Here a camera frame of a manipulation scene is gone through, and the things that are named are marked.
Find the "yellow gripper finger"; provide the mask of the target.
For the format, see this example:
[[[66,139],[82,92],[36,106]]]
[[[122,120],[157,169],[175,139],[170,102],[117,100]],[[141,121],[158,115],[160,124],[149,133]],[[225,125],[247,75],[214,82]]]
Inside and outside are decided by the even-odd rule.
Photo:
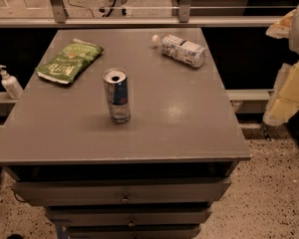
[[[273,94],[265,109],[263,121],[272,126],[288,122],[299,112],[299,61],[283,64],[278,72]]]
[[[275,39],[289,38],[291,23],[296,10],[292,10],[284,15],[276,23],[272,24],[266,31],[266,35]]]

